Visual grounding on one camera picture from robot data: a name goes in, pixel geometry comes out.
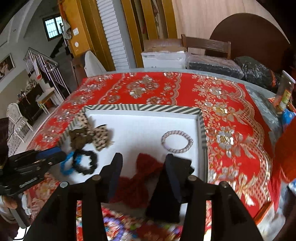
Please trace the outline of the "person's left hand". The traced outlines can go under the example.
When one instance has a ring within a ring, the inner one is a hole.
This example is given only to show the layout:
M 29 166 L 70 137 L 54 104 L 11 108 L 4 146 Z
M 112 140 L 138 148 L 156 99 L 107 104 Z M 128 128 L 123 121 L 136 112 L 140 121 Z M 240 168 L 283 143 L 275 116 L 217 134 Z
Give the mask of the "person's left hand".
M 15 200 L 10 197 L 1 195 L 1 216 L 4 220 L 9 223 L 13 223 L 16 221 L 11 210 L 16 209 L 18 207 Z

